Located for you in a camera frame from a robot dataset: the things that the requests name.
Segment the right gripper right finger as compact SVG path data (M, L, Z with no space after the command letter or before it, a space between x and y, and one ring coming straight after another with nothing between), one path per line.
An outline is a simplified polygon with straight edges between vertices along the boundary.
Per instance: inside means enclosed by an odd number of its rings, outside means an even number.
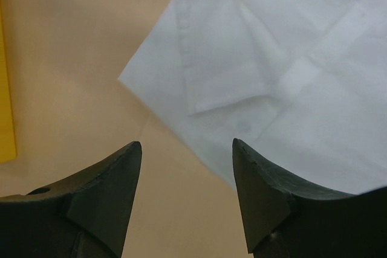
M386 189L359 195L309 182L239 139L233 173L254 257L385 257Z

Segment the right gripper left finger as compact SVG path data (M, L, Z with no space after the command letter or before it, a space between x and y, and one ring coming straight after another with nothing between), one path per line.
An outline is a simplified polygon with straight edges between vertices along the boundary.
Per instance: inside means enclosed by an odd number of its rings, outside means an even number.
M121 257L141 144L26 195L1 197L1 257Z

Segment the white long sleeve shirt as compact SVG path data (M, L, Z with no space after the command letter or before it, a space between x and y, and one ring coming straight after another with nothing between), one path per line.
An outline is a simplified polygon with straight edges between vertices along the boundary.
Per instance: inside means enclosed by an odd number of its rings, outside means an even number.
M239 138L325 187L386 185L386 0L171 0L119 79L229 184Z

